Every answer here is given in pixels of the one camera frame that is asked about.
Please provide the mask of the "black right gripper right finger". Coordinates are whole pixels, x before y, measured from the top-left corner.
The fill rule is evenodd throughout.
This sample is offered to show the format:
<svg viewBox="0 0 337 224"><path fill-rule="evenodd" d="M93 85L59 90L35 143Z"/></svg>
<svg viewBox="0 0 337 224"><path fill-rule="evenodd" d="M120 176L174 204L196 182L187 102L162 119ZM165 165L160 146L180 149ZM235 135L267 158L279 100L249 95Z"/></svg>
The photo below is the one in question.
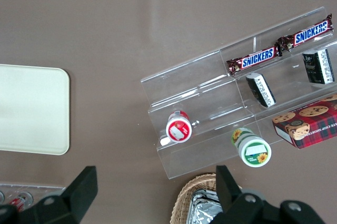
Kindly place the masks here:
<svg viewBox="0 0 337 224"><path fill-rule="evenodd" d="M216 167L216 194L222 212L213 223L324 223L308 204L285 200L275 207L251 192L242 192L225 165Z"/></svg>

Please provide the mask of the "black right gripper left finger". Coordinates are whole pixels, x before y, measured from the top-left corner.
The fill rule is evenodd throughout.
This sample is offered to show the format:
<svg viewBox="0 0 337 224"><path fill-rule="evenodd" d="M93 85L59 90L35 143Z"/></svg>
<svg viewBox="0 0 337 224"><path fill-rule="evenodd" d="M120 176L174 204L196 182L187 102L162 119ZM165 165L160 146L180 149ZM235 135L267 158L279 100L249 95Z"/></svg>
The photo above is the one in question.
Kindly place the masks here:
<svg viewBox="0 0 337 224"><path fill-rule="evenodd" d="M2 205L1 223L80 223L97 192L96 167L86 166L59 196L45 197L22 212Z"/></svg>

